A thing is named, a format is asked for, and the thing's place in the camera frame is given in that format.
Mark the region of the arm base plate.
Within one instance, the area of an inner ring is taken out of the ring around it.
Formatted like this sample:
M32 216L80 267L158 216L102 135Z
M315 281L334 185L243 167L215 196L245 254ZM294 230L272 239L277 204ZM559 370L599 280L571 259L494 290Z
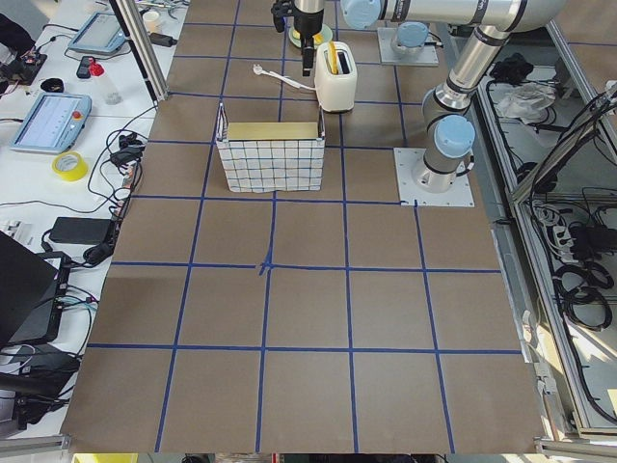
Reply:
M379 27L377 37L383 65L436 67L439 64L437 46L429 41L429 30L424 23Z
M408 206L474 207L469 176L437 174L424 163L425 149L395 148L399 202Z

